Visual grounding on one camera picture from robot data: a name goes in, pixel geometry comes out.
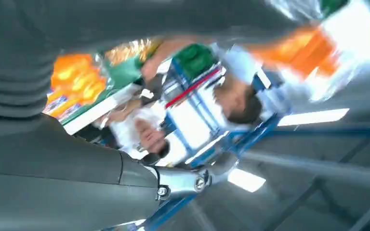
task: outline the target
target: plastic bag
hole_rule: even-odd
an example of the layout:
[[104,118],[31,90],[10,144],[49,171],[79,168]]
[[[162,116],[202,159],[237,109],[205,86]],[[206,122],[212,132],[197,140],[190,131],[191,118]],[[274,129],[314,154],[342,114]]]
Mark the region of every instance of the plastic bag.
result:
[[350,1],[320,26],[301,28],[253,55],[266,67],[281,70],[286,82],[305,85],[309,100],[326,100],[370,57],[370,4]]
[[294,21],[323,18],[321,0],[267,0],[267,3]]
[[96,102],[99,95],[113,84],[96,56],[59,56],[54,63],[51,89],[43,113],[63,122],[83,106]]
[[112,66],[115,66],[138,55],[140,62],[143,63],[160,43],[161,40],[157,38],[138,39],[123,43],[107,51],[106,58]]

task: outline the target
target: ceiling light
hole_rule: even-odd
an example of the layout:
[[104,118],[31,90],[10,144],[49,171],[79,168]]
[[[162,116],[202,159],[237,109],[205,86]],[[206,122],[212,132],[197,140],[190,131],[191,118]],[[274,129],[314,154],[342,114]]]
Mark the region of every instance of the ceiling light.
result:
[[265,179],[238,168],[230,172],[227,181],[251,193],[257,191],[266,182]]
[[283,117],[277,126],[289,126],[299,124],[314,124],[340,120],[347,114],[349,108],[309,112]]

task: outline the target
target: hand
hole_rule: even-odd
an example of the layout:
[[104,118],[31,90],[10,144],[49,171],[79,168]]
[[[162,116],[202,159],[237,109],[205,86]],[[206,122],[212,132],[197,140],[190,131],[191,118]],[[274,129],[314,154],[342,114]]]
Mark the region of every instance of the hand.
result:
[[124,121],[130,113],[127,111],[125,105],[121,105],[120,107],[113,109],[110,113],[107,113],[97,120],[95,123],[100,125],[101,128],[109,126],[112,122],[121,122]]
[[160,64],[161,63],[156,62],[156,60],[153,58],[148,59],[144,63],[143,67],[141,68],[141,74],[143,75],[144,81],[146,83],[152,80],[152,78],[154,78],[154,76],[157,74],[157,70]]

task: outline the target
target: shopping cart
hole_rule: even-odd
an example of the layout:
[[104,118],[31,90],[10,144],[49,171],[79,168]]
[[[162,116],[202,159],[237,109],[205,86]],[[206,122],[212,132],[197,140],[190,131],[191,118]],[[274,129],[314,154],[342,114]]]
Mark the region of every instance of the shopping cart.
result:
[[[189,103],[211,130],[211,139],[209,142],[197,150],[190,148],[180,130],[177,129],[175,131],[175,134],[178,135],[186,149],[190,152],[189,156],[192,158],[189,159],[191,161],[188,164],[191,167],[204,165],[223,151],[231,151],[236,154],[238,158],[241,158],[247,149],[266,136],[269,131],[273,130],[279,123],[280,118],[284,116],[274,114],[256,127],[237,131],[228,131],[226,128],[222,127],[220,123],[218,123],[218,121],[215,119],[215,116],[211,111],[209,111],[205,101],[198,93],[198,89],[193,88],[189,90],[191,87],[188,81],[189,78],[186,76],[186,73],[183,71],[175,58],[172,60],[171,65],[172,70],[176,73],[174,77],[178,78],[177,82],[181,83],[182,90],[187,92],[189,95]],[[211,73],[212,70],[204,73],[203,75],[209,75]],[[258,77],[254,78],[253,85],[255,86],[256,91],[261,91],[266,88]],[[143,227],[147,231],[156,230],[160,225],[171,218],[176,212],[178,212],[196,196],[197,195],[191,195],[182,199],[164,201],[154,215],[147,218],[146,221],[139,226],[132,224],[129,229],[138,230]]]

